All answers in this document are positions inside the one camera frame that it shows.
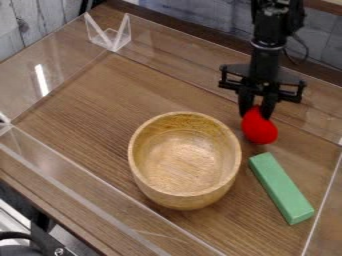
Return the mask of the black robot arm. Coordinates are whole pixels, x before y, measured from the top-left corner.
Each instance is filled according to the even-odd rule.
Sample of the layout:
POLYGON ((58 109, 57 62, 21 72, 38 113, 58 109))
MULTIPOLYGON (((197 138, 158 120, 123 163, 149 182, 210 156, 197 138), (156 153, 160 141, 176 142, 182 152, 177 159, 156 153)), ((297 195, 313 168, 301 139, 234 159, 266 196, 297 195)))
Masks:
POLYGON ((280 64, 288 38, 304 27, 304 0, 252 0, 254 34, 248 64, 222 64, 218 86, 238 94, 245 116, 257 96, 264 98, 261 115, 269 119, 281 101, 300 103, 306 82, 280 64))

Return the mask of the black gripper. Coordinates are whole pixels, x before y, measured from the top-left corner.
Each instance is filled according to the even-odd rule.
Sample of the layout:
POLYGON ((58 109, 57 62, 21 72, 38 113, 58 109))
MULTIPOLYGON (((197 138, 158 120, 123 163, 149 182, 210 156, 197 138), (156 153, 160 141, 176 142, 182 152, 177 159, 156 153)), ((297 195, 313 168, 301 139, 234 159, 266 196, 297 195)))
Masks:
POLYGON ((254 97, 262 96, 262 117, 269 120, 278 101, 300 103, 306 83, 280 66, 281 50, 253 49, 248 64, 222 64, 218 86, 238 94, 240 114, 245 116, 254 106, 254 97))

